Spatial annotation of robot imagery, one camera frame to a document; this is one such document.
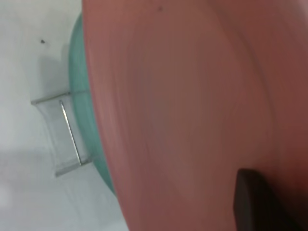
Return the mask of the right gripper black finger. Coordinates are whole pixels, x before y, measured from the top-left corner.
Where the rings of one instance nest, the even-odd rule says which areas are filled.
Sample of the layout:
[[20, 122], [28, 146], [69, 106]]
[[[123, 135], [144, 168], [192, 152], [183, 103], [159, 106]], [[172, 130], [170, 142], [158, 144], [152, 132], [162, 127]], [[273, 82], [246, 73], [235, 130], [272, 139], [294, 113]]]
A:
[[302, 231], [266, 179], [257, 171], [237, 171], [233, 213], [238, 231]]

